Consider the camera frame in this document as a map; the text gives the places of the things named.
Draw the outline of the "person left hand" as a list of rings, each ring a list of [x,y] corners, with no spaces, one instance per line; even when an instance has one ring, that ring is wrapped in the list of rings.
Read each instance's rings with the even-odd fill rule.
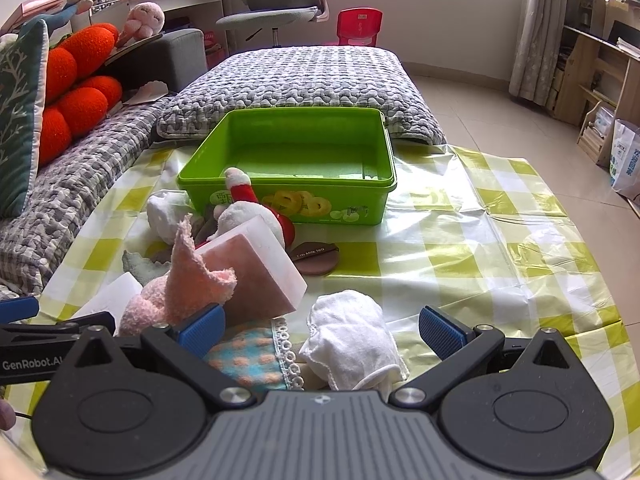
[[[12,406],[6,400],[0,399],[0,429],[8,431],[16,423],[16,414]]]

